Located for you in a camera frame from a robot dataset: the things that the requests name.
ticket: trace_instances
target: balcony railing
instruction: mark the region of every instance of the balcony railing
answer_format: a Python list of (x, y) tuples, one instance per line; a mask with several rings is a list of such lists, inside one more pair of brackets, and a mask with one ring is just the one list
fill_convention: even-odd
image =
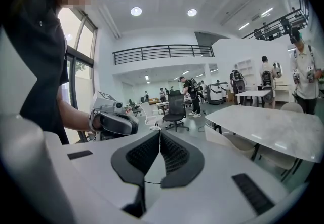
[(271, 41), (282, 35), (290, 34), (293, 27), (298, 29), (307, 27), (307, 22), (307, 16), (302, 9), (297, 9), (259, 29), (255, 29), (254, 32), (244, 36), (243, 39)]
[(131, 48), (113, 52), (115, 65), (129, 62), (179, 56), (214, 57), (211, 46), (199, 45), (158, 45)]

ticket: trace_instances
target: white table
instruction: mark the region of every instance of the white table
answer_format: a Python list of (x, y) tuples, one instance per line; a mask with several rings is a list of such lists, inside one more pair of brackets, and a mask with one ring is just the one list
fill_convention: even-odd
[(321, 162), (324, 125), (318, 116), (233, 105), (206, 115), (206, 119), (289, 156)]
[(251, 97), (250, 106), (252, 106), (252, 97), (257, 97), (257, 107), (259, 107), (259, 97), (261, 97), (261, 105), (264, 108), (263, 97), (266, 96), (270, 91), (246, 91), (236, 94), (236, 96), (243, 96), (244, 102), (242, 105), (245, 105), (247, 97)]

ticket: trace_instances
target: person's hand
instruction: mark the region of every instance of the person's hand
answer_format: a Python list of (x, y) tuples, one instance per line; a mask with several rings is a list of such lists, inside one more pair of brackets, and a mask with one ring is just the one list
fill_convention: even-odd
[(101, 129), (102, 128), (99, 115), (95, 116), (95, 118), (92, 121), (92, 125), (93, 125), (93, 127), (95, 129)]
[(319, 79), (321, 76), (322, 76), (322, 71), (321, 71), (321, 70), (317, 70), (317, 71), (314, 73), (314, 77), (315, 77), (315, 79)]

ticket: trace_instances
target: white chair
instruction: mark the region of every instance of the white chair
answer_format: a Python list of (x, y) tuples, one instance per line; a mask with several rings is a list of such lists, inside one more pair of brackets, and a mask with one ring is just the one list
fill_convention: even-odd
[(159, 124), (161, 125), (163, 120), (162, 120), (162, 115), (154, 115), (153, 109), (148, 104), (148, 102), (142, 103), (141, 108), (143, 109), (146, 119), (145, 119), (145, 124), (146, 125), (152, 125), (150, 129), (154, 128), (155, 125)]
[[(294, 103), (294, 102), (289, 102), (289, 103), (284, 104), (280, 110), (288, 110), (288, 111), (294, 111), (297, 113), (304, 113), (303, 108), (299, 104)], [(298, 159), (296, 159), (295, 157), (286, 155), (286, 154), (278, 152), (276, 150), (272, 150), (265, 146), (260, 146), (258, 152), (260, 154), (259, 159), (264, 157), (267, 161), (273, 163), (277, 167), (284, 169), (281, 176), (283, 176), (284, 174), (285, 175), (281, 179), (281, 181), (284, 181), (286, 179), (286, 177), (290, 174), (290, 171), (293, 169), (293, 167), (296, 165), (296, 163), (298, 161)]]
[(247, 140), (234, 135), (222, 135), (216, 130), (205, 125), (206, 140), (232, 148), (247, 158), (251, 158), (254, 146)]

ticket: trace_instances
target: tree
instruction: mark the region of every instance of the tree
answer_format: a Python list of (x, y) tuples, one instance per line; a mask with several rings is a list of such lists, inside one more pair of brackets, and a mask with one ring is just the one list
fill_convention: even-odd
[(77, 71), (84, 71), (86, 69), (86, 66), (80, 62), (76, 62), (75, 64), (75, 73)]

